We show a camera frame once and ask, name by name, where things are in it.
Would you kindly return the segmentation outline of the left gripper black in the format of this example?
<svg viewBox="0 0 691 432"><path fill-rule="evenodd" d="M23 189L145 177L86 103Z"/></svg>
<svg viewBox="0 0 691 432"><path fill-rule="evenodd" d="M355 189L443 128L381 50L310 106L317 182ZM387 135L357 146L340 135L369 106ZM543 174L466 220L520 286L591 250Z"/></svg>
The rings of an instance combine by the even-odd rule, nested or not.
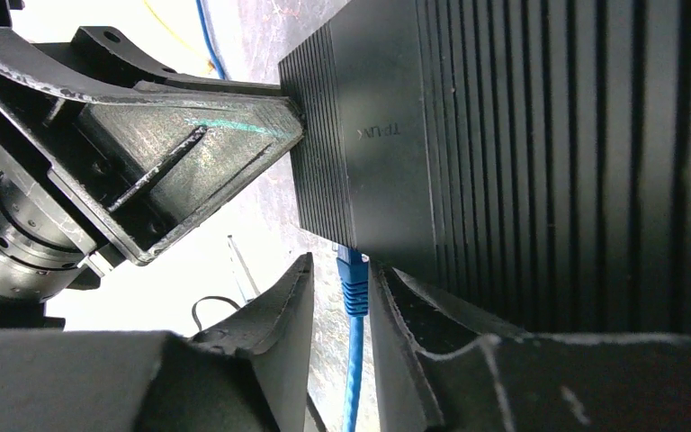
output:
<svg viewBox="0 0 691 432"><path fill-rule="evenodd" d="M283 94L111 85L35 44L0 27L0 329L64 328L48 302L102 285L84 251L111 245L151 263L304 133ZM19 171L62 210L69 233Z"/></svg>

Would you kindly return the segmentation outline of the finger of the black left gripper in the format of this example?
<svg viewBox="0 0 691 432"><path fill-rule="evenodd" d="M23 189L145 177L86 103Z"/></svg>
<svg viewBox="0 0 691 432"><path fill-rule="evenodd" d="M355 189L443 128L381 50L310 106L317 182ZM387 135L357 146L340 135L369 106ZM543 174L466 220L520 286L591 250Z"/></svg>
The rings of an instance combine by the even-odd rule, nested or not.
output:
<svg viewBox="0 0 691 432"><path fill-rule="evenodd" d="M283 94L278 85L179 73L109 26L81 26L69 42L36 43L35 47L76 72L114 86L132 88L145 81L190 91L255 96Z"/></svg>

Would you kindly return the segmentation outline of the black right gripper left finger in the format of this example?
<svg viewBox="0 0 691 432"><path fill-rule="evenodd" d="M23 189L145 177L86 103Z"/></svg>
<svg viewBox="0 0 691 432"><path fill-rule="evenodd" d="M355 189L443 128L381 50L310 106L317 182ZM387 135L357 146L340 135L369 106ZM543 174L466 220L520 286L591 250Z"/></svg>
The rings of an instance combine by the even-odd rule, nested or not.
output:
<svg viewBox="0 0 691 432"><path fill-rule="evenodd" d="M192 337L0 330L0 431L301 431L314 263Z"/></svg>

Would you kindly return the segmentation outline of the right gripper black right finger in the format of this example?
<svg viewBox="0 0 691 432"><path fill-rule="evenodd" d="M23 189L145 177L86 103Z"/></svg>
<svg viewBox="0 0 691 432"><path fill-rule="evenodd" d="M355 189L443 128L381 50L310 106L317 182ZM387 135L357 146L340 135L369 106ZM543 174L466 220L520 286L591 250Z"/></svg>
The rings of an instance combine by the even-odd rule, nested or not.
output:
<svg viewBox="0 0 691 432"><path fill-rule="evenodd" d="M691 431L691 337L531 333L386 265L369 303L384 431Z"/></svg>

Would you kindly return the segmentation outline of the black network switch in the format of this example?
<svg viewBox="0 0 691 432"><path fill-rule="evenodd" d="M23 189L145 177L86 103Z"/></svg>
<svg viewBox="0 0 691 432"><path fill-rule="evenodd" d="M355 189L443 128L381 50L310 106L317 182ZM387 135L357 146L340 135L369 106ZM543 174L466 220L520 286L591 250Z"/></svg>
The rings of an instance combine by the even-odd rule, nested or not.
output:
<svg viewBox="0 0 691 432"><path fill-rule="evenodd" d="M691 337L691 1L351 1L279 73L303 229L532 332Z"/></svg>

